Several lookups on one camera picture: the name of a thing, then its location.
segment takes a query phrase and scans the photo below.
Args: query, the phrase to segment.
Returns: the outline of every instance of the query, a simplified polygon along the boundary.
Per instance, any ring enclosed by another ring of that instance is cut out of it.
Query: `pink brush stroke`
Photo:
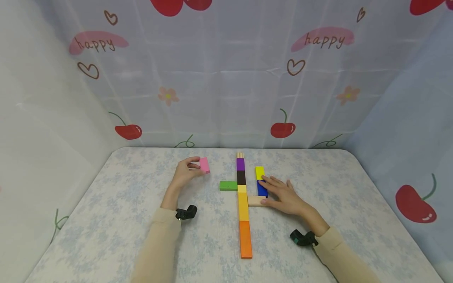
[[[307,39],[308,34],[310,34],[311,43],[305,44],[305,40]],[[321,40],[324,36],[332,37],[335,36],[336,38],[345,38],[343,44],[349,45],[354,43],[354,33],[349,29],[340,28],[340,27],[323,27],[314,29],[309,33],[304,34],[301,38],[299,38],[292,46],[291,52],[296,52],[304,48],[305,46],[312,44],[313,39],[315,37],[319,37]]]
[[[80,46],[77,44],[76,38],[84,46],[84,48],[80,48]],[[83,50],[86,49],[85,42],[89,42],[90,45],[93,45],[92,40],[95,41],[103,40],[105,42],[107,40],[109,41],[111,40],[115,47],[118,46],[124,48],[129,46],[129,42],[127,42],[124,38],[117,34],[112,34],[107,31],[89,30],[78,33],[76,34],[76,36],[74,36],[74,38],[71,41],[71,44],[69,44],[69,53],[71,53],[72,55],[81,54]]]

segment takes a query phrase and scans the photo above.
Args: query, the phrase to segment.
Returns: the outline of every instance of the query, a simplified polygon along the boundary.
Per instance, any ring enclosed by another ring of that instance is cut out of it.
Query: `hand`
[[[174,171],[173,180],[169,185],[169,189],[181,190],[190,180],[197,176],[203,176],[204,171],[200,166],[192,162],[200,161],[199,156],[186,158],[178,163]]]
[[[259,183],[269,192],[274,193],[279,200],[266,198],[261,201],[261,204],[287,214],[301,216],[317,237],[321,237],[330,228],[319,212],[297,195],[290,180],[285,184],[274,176],[270,178],[262,176],[262,178],[266,182],[259,181]]]
[[[259,183],[279,198],[278,201],[266,198],[261,201],[262,204],[293,215],[302,215],[304,208],[310,206],[296,194],[290,180],[286,181],[285,184],[274,176],[270,178],[266,176],[262,177],[266,182],[260,181]]]
[[[167,188],[162,204],[160,205],[161,208],[176,210],[178,208],[179,193],[182,188],[193,178],[205,174],[205,172],[200,169],[199,165],[192,163],[197,161],[200,161],[199,156],[189,157],[178,162],[173,179]]]

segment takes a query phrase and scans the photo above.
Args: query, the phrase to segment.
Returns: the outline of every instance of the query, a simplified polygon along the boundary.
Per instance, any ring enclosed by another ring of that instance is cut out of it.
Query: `yellow block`
[[[257,180],[262,180],[261,176],[264,175],[264,167],[263,166],[256,166],[255,167],[255,172],[256,172],[256,179]]]
[[[237,192],[247,193],[247,186],[246,185],[237,185]]]
[[[247,194],[243,192],[237,193],[239,207],[239,221],[249,221],[249,202]]]

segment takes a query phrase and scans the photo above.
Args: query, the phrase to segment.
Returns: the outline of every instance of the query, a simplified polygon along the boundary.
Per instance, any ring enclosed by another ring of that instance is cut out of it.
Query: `table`
[[[249,195],[257,194],[255,166],[291,179],[382,282],[442,282],[347,151],[194,148],[113,152],[27,282],[128,282],[176,163],[189,156],[207,157],[211,173],[180,197],[179,207],[198,212],[182,224],[175,282],[336,282],[312,248],[290,240],[294,229],[306,233],[303,223],[267,207],[249,207],[253,259],[241,259],[237,193],[219,190],[221,180],[236,179],[238,151]]]

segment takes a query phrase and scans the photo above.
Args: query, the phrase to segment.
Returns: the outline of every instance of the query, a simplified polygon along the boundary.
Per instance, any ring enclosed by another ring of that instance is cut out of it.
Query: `pink block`
[[[210,173],[209,164],[207,163],[207,157],[200,158],[200,167],[206,173]]]

